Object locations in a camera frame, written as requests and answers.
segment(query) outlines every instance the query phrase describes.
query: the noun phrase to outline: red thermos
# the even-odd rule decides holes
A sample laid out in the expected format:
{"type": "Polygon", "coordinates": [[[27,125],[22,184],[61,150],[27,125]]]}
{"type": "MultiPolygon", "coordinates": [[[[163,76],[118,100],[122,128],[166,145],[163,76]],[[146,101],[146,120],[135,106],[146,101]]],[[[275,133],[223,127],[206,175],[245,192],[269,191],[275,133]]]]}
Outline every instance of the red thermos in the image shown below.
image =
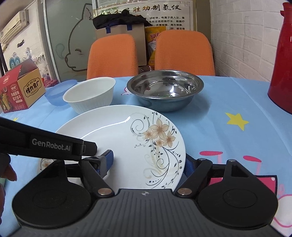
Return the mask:
{"type": "Polygon", "coordinates": [[[283,3],[284,17],[280,32],[269,98],[292,114],[292,4],[283,3]]]}

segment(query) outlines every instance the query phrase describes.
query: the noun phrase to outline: human hand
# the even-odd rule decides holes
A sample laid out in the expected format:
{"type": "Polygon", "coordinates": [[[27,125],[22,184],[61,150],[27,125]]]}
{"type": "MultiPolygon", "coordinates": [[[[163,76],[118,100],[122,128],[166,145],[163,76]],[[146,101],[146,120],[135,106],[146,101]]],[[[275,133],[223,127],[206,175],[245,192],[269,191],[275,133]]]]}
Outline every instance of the human hand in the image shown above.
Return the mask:
{"type": "MultiPolygon", "coordinates": [[[[11,165],[8,165],[2,174],[1,178],[8,179],[10,181],[16,181],[17,176],[11,165]]],[[[2,223],[1,216],[4,211],[4,201],[5,201],[5,189],[0,185],[0,224],[2,223]]]]}

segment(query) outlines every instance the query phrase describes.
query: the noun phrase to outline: orange chair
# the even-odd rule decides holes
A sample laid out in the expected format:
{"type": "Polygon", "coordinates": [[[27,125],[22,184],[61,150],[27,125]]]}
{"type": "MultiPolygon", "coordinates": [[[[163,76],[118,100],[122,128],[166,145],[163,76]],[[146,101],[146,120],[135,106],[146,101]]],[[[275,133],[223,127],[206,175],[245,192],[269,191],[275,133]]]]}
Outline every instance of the orange chair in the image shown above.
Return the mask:
{"type": "Polygon", "coordinates": [[[89,52],[87,80],[95,77],[138,75],[137,51],[134,38],[117,34],[96,40],[89,52]]]}
{"type": "Polygon", "coordinates": [[[212,48],[200,32],[166,30],[156,41],[155,70],[179,70],[215,76],[212,48]]]}

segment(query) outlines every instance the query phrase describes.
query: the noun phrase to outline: air conditioner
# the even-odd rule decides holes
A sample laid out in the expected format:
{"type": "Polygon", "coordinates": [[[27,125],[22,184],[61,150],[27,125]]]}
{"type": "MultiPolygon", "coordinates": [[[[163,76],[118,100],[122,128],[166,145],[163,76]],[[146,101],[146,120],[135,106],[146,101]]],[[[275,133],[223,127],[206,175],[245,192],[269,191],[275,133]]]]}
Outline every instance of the air conditioner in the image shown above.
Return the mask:
{"type": "Polygon", "coordinates": [[[0,42],[9,43],[19,32],[29,24],[28,10],[18,12],[0,33],[0,42]]]}

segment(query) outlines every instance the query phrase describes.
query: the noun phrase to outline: large cardboard box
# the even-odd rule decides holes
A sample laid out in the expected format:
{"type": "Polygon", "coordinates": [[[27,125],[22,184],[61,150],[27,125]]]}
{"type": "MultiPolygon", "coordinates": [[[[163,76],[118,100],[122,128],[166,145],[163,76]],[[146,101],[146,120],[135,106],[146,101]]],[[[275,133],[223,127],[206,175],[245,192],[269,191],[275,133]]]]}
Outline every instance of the large cardboard box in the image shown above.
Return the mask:
{"type": "Polygon", "coordinates": [[[115,34],[129,34],[136,42],[138,66],[147,65],[144,24],[115,25],[96,30],[97,39],[115,34]]]}
{"type": "Polygon", "coordinates": [[[39,69],[31,59],[0,78],[0,105],[4,113],[28,109],[45,92],[39,69]]]}

